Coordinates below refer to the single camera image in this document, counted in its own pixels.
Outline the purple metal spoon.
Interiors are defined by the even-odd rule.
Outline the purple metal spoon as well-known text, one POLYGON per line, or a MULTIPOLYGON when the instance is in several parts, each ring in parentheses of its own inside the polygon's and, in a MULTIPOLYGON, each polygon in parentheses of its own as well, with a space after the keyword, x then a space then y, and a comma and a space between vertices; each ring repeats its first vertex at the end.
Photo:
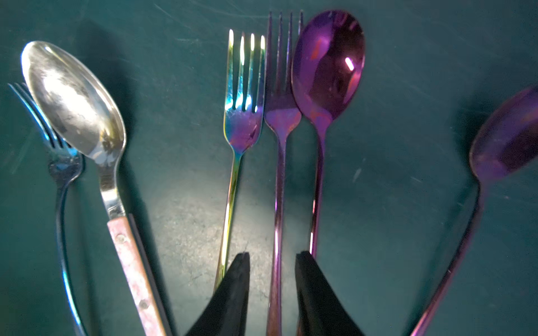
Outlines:
POLYGON ((537 86, 504 102, 481 126, 469 151, 469 166, 479 183, 472 216, 442 280, 416 323, 412 335, 424 335, 462 263, 479 226, 486 196, 494 182, 537 157, 537 86))
POLYGON ((317 255, 326 133, 347 108, 359 86, 365 63, 361 25, 344 10, 316 15, 302 30, 292 61, 291 84, 300 112, 318 136, 310 254, 317 255))

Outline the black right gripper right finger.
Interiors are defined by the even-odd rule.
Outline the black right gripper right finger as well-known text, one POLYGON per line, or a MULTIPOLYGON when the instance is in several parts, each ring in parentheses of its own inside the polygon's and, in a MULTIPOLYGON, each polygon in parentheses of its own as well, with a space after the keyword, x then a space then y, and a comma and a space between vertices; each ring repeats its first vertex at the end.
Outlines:
POLYGON ((298 335, 363 335, 344 310, 310 252, 296 255, 298 335))

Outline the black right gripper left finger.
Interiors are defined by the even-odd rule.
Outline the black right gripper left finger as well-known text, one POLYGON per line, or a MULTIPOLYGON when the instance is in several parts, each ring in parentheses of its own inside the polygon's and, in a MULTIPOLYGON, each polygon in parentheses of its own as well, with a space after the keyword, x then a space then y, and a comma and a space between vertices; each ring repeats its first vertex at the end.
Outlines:
POLYGON ((221 284, 188 335, 245 334, 249 299, 250 256, 235 256, 221 284))

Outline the purple metal fork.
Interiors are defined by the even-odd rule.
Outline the purple metal fork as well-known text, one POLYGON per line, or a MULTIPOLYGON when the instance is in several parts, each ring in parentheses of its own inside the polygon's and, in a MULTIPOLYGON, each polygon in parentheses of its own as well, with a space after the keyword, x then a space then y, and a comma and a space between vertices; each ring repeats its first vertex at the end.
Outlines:
POLYGON ((282 236, 284 224, 284 183, 287 137, 301 121, 291 90, 291 59, 293 58, 293 17, 289 17, 284 34, 283 15, 279 15, 277 45, 273 47, 273 18, 268 19, 266 57, 266 96, 264 120, 277 139, 277 169, 275 179, 275 221, 273 262, 270 281, 267 335, 282 334, 282 236))

